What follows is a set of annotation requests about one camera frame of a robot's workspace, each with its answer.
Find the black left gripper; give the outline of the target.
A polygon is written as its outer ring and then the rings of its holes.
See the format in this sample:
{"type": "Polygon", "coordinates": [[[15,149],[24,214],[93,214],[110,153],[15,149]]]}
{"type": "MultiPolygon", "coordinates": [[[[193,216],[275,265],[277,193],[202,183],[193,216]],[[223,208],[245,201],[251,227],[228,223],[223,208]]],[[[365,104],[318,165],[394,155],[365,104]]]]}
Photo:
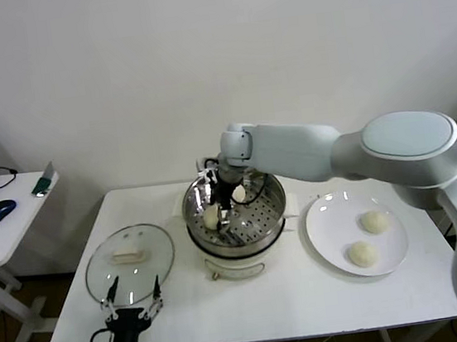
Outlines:
{"type": "Polygon", "coordinates": [[[155,277],[152,303],[146,310],[135,307],[116,311],[114,301],[118,291],[118,281],[119,276],[116,276],[105,299],[100,303],[101,309],[107,312],[105,325],[113,333],[113,342],[138,342],[139,335],[151,327],[151,319],[154,319],[163,307],[159,276],[155,277]]]}

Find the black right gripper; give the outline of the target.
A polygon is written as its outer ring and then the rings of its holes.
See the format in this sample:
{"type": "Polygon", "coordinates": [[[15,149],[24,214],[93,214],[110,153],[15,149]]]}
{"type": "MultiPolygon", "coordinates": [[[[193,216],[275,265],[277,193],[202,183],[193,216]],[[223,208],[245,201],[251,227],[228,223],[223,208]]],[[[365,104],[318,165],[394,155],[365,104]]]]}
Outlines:
{"type": "Polygon", "coordinates": [[[232,193],[241,184],[241,180],[238,181],[225,181],[218,172],[216,172],[216,182],[209,182],[210,198],[209,202],[211,205],[219,204],[218,208],[218,223],[217,230],[225,231],[229,229],[230,225],[230,210],[232,209],[232,193]]]}

